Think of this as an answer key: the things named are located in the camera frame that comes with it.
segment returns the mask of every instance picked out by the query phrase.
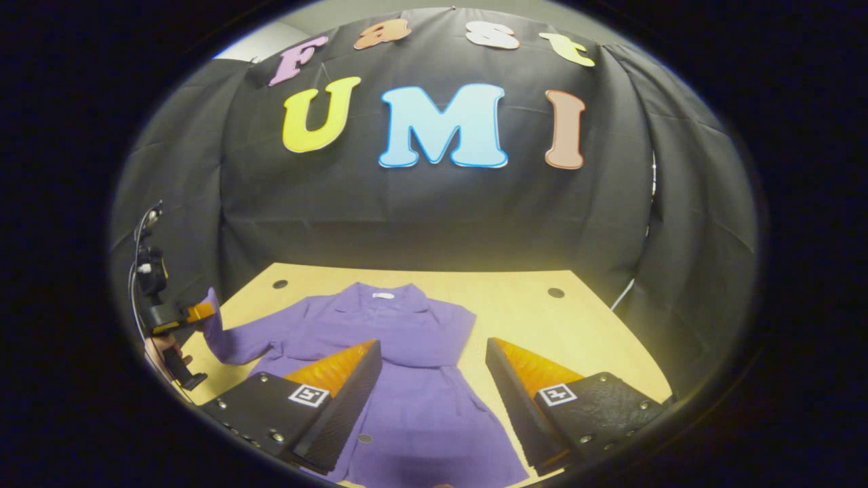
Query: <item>cable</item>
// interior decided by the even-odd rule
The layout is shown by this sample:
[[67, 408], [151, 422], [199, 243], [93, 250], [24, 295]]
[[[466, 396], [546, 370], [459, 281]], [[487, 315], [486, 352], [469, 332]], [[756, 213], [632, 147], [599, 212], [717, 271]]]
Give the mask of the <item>cable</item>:
[[[141, 231], [144, 229], [145, 223], [148, 220], [148, 217], [151, 215], [151, 212], [154, 212], [155, 209], [159, 205], [160, 204], [158, 203], [157, 205], [154, 205], [153, 207], [149, 208], [145, 212], [145, 215], [143, 215], [141, 217], [141, 220], [139, 221], [139, 225], [138, 225], [138, 227], [136, 227], [136, 229], [133, 233], [133, 250], [134, 250], [135, 256], [133, 258], [133, 264], [129, 267], [129, 279], [127, 281], [127, 291], [129, 292], [129, 302], [133, 308], [133, 319], [135, 320], [136, 329], [138, 329], [139, 335], [141, 336], [142, 344], [144, 344], [144, 342], [146, 342], [148, 339], [145, 338], [144, 326], [141, 324], [141, 317], [139, 316], [138, 308], [135, 306], [135, 269], [136, 269], [135, 265], [139, 261], [139, 245], [141, 244]], [[150, 336], [150, 339], [151, 339], [151, 346], [157, 352], [157, 355], [160, 356], [160, 363], [162, 363], [163, 369], [168, 371], [168, 367], [166, 366], [166, 355], [163, 354], [162, 351], [160, 351], [157, 348], [156, 342], [154, 341], [154, 337]], [[154, 360], [154, 358], [151, 356], [151, 353], [148, 351], [147, 346], [145, 346], [144, 349], [145, 349], [145, 356], [148, 357], [148, 360], [151, 361], [151, 364], [153, 366], [156, 366], [157, 369], [159, 369], [159, 365]], [[189, 397], [189, 395], [187, 395], [187, 393], [184, 392], [184, 387], [181, 385], [181, 382], [177, 378], [174, 378], [174, 376], [172, 378], [172, 383], [175, 383], [178, 386], [178, 391], [180, 391], [181, 394], [184, 395], [184, 398], [186, 398], [188, 402], [195, 405], [195, 403], [193, 402], [193, 399], [191, 399]]]

